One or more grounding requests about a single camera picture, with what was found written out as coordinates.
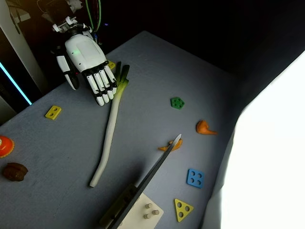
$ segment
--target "robotic hand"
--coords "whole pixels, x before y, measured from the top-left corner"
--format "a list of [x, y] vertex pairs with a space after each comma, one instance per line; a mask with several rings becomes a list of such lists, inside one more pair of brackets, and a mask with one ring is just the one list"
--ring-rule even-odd
[[76, 68], [87, 79], [100, 106], [113, 99], [117, 82], [107, 65], [109, 62], [104, 53], [90, 34], [92, 29], [78, 23], [75, 17], [67, 17], [62, 24], [54, 24], [53, 30], [67, 32], [70, 35], [65, 42], [66, 51], [58, 49], [56, 59], [72, 89], [76, 90], [79, 87], [78, 78], [73, 70]]

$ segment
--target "table surface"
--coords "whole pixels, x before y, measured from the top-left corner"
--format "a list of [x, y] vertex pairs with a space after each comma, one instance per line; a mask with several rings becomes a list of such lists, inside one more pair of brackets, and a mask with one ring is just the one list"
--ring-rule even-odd
[[[57, 87], [0, 127], [15, 141], [0, 159], [25, 165], [22, 182], [0, 176], [1, 229], [99, 228], [98, 221], [119, 194], [138, 185], [162, 155], [157, 147], [182, 134], [144, 193], [164, 215], [156, 229], [197, 228], [211, 195], [231, 132], [221, 131], [233, 80], [228, 73], [143, 31], [107, 58], [130, 65], [129, 85], [121, 99], [107, 167], [95, 188], [89, 182], [102, 153], [110, 104], [99, 107], [83, 79], [79, 90]], [[183, 109], [170, 98], [184, 100]], [[44, 117], [52, 105], [62, 111], [55, 121]], [[195, 125], [209, 122], [219, 135], [199, 135]], [[189, 168], [205, 173], [202, 189], [186, 184]], [[176, 221], [174, 198], [194, 206]]]

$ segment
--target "blue light strip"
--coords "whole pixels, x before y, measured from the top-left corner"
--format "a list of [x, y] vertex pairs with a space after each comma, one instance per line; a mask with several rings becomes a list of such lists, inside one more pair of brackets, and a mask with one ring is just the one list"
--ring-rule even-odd
[[4, 66], [2, 65], [2, 63], [0, 62], [0, 68], [4, 71], [4, 73], [6, 74], [6, 76], [10, 79], [10, 81], [13, 83], [13, 85], [17, 88], [17, 90], [20, 92], [20, 94], [23, 96], [23, 98], [29, 103], [29, 105], [32, 105], [32, 103], [30, 102], [30, 100], [27, 98], [27, 96], [25, 95], [25, 93], [23, 93], [23, 91], [19, 88], [18, 84], [16, 84], [16, 82], [14, 81], [14, 79], [10, 76], [10, 74], [8, 73], [8, 71], [4, 68]]

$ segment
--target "yellow triangle block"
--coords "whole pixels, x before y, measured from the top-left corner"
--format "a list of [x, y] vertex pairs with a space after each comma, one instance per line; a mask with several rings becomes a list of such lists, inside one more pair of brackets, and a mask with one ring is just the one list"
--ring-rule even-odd
[[175, 199], [174, 201], [176, 206], [177, 221], [181, 222], [191, 211], [193, 211], [194, 207], [179, 199]]

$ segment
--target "dark background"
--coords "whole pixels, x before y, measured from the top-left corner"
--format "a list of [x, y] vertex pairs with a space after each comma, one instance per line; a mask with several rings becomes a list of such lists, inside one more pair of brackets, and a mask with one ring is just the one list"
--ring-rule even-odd
[[[20, 2], [31, 19], [19, 26], [54, 88], [65, 79], [50, 50], [64, 37], [52, 32], [36, 0]], [[243, 106], [304, 51], [304, 9], [302, 0], [102, 0], [99, 37], [108, 53], [139, 32], [149, 31], [232, 73], [233, 97]], [[76, 16], [89, 25], [85, 7]]]

